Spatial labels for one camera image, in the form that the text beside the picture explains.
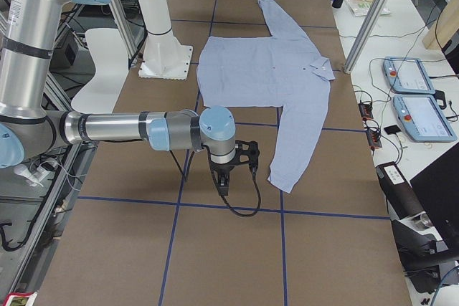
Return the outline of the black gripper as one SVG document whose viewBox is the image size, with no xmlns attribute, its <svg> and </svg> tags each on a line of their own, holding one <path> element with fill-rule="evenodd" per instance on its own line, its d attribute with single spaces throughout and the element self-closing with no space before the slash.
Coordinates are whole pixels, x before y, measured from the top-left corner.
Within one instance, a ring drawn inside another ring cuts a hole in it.
<svg viewBox="0 0 459 306">
<path fill-rule="evenodd" d="M 220 196 L 228 196 L 230 189 L 230 172 L 235 168 L 235 164 L 209 163 L 210 173 L 214 185 Z"/>
</svg>

